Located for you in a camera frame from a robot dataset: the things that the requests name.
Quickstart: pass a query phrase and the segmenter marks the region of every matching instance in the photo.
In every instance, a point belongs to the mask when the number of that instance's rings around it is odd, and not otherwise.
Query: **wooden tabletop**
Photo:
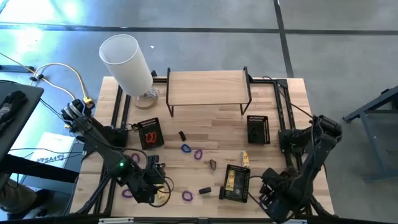
[[[249,102],[244,70],[170,72],[169,105],[227,105]]]
[[[310,111],[304,80],[301,78],[287,79],[291,102],[307,112]],[[251,175],[261,175],[268,167],[282,172],[286,168],[284,156],[279,149],[277,132],[279,119],[276,110],[274,87],[268,84],[251,84],[252,103],[246,114],[241,116],[236,105],[210,106],[178,106],[175,117],[171,118],[165,103],[165,84],[155,83],[160,90],[159,102],[149,110],[140,110],[131,103],[128,123],[137,123],[145,119],[158,117],[162,128],[165,145],[148,154],[158,154],[160,162],[166,163],[166,174],[173,179],[175,187],[167,205],[162,208],[152,208],[148,204],[136,203],[134,199],[123,198],[121,192],[127,187],[116,187],[112,216],[127,217],[231,217],[231,218],[265,218],[267,215],[250,198],[247,203],[231,200],[219,200],[218,193],[223,185],[226,166],[233,164],[240,166],[240,152],[248,152]],[[111,122],[113,106],[118,84],[113,77],[104,77],[95,118],[103,125]],[[119,110],[118,124],[121,122],[124,98]],[[297,128],[308,127],[309,118],[299,110],[293,108]],[[246,115],[266,115],[269,118],[270,145],[248,144],[246,136]],[[180,147],[183,142],[178,135],[183,131],[187,137],[184,142],[193,149],[202,149],[203,157],[200,161],[193,158],[193,154],[184,154]],[[139,135],[129,132],[128,146],[140,149]],[[217,169],[211,170],[209,160],[217,162]],[[71,212],[77,211],[89,199],[98,185],[101,173],[102,158],[94,153],[83,161],[80,176],[75,190]],[[259,196],[260,179],[252,179],[249,191],[255,197]],[[212,192],[199,195],[198,190],[211,187]],[[182,200],[182,192],[189,190],[193,193],[191,202]],[[101,211],[106,204],[108,188]],[[333,213],[328,183],[325,171],[322,169],[314,181],[314,196],[326,210]]]

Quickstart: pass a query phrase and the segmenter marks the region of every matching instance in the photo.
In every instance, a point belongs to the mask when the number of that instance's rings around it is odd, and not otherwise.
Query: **wooden table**
[[[287,79],[291,102],[310,113],[304,80]],[[251,175],[261,175],[268,167],[281,172],[286,168],[284,156],[279,149],[277,132],[279,119],[276,110],[275,94],[272,85],[251,84],[252,103],[247,115],[266,115],[269,118],[270,145],[248,144],[246,136],[246,115],[241,116],[236,105],[179,106],[175,108],[175,117],[171,118],[165,103],[165,84],[155,83],[160,90],[159,102],[149,110],[140,110],[131,103],[128,123],[137,123],[145,119],[158,117],[164,135],[164,146],[146,151],[158,154],[160,161],[166,163],[166,174],[174,180],[175,188],[167,205],[152,208],[148,204],[136,203],[134,199],[123,198],[121,192],[127,187],[116,187],[112,216],[124,217],[230,217],[230,218],[266,218],[267,215],[250,198],[247,203],[231,200],[219,200],[218,193],[223,185],[227,164],[241,165],[240,152],[246,150],[249,155]],[[110,124],[118,84],[113,77],[104,77],[95,118],[103,125]],[[118,124],[121,122],[124,97],[119,111]],[[293,108],[296,127],[306,128],[309,118]],[[193,149],[202,149],[200,161],[193,154],[184,154],[180,147],[183,142],[178,135],[183,131],[187,143]],[[140,149],[138,133],[129,132],[128,147]],[[209,160],[217,162],[217,169],[211,170]],[[98,185],[102,158],[94,153],[83,161],[78,179],[71,212],[77,211],[88,200]],[[198,190],[211,187],[212,192],[199,195]],[[260,179],[252,179],[249,191],[259,196]],[[184,202],[182,192],[193,192],[193,200]],[[108,188],[101,211],[106,204]],[[314,195],[326,210],[333,213],[325,171],[321,170],[314,181]]]

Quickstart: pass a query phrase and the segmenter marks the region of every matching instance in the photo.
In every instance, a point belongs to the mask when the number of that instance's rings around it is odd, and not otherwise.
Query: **concrete floor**
[[[286,29],[397,30],[393,0],[280,0]],[[9,0],[2,23],[73,24],[115,27],[222,27],[277,29],[271,0]],[[0,51],[34,67],[63,62],[77,69],[88,94],[97,99],[102,77],[110,75],[98,57],[101,43],[119,32],[0,30]],[[234,70],[248,66],[254,77],[286,77],[279,34],[128,32],[140,43],[150,69]],[[398,83],[396,35],[287,35],[294,77],[304,78],[312,112],[343,124],[343,140],[326,161],[331,199],[345,218],[398,222],[398,181],[365,184],[362,175],[378,171],[359,121],[341,117]],[[0,58],[0,64],[12,64]],[[81,98],[70,71],[53,67],[45,75]],[[0,73],[0,79],[28,83],[27,74]],[[46,83],[43,99],[56,110],[70,97]],[[62,96],[55,97],[55,92]],[[39,105],[17,147],[35,146],[44,131],[68,134]],[[66,204],[56,196],[53,203]]]

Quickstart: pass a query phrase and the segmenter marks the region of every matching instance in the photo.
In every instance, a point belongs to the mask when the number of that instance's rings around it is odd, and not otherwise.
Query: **white lamp shade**
[[[152,87],[152,75],[132,36],[120,34],[105,40],[99,57],[127,95],[140,96]]]

